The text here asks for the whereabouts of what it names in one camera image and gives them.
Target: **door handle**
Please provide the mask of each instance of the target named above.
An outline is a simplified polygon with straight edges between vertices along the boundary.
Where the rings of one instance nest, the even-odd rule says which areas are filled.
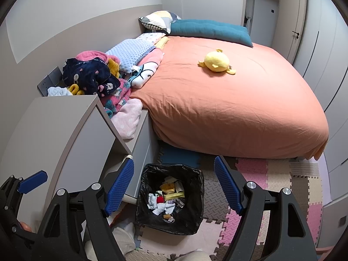
[[[296,31],[292,31],[293,33],[297,34],[296,39],[299,39],[300,34]]]

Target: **silver screw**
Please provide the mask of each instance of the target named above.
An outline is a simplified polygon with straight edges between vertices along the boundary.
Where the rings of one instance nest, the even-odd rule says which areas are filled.
[[[99,189],[101,187],[101,185],[100,185],[100,183],[94,183],[94,184],[92,184],[92,189],[94,189],[94,190],[97,190],[97,189]]]
[[[291,193],[291,190],[286,187],[286,188],[283,188],[283,192],[284,194],[289,195]]]
[[[64,193],[65,193],[65,190],[62,188],[58,189],[58,191],[57,191],[57,195],[59,195],[59,196],[62,196]]]
[[[248,188],[254,189],[254,188],[256,188],[256,183],[254,183],[254,182],[248,182],[248,183],[246,184],[246,186],[247,186]]]

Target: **orange bed sheet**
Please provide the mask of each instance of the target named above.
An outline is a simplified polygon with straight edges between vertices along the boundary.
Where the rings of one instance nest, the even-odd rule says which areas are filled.
[[[235,75],[197,65],[222,49]],[[304,79],[280,54],[254,44],[170,37],[161,65],[133,91],[163,141],[208,154],[318,159],[328,123]]]

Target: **long teal pillow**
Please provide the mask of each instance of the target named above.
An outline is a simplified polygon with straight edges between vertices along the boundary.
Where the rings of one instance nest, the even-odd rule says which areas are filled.
[[[171,24],[170,35],[217,39],[253,47],[248,30],[245,27],[213,20],[177,20]]]

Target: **trash bin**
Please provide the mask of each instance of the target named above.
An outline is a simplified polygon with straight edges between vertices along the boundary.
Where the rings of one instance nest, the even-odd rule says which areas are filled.
[[[185,191],[185,206],[175,207],[171,214],[175,221],[169,223],[162,215],[148,208],[149,193],[160,190],[164,179],[172,176],[180,180]],[[200,170],[182,164],[147,164],[144,167],[136,205],[135,221],[142,226],[170,234],[192,235],[203,221],[204,177]]]

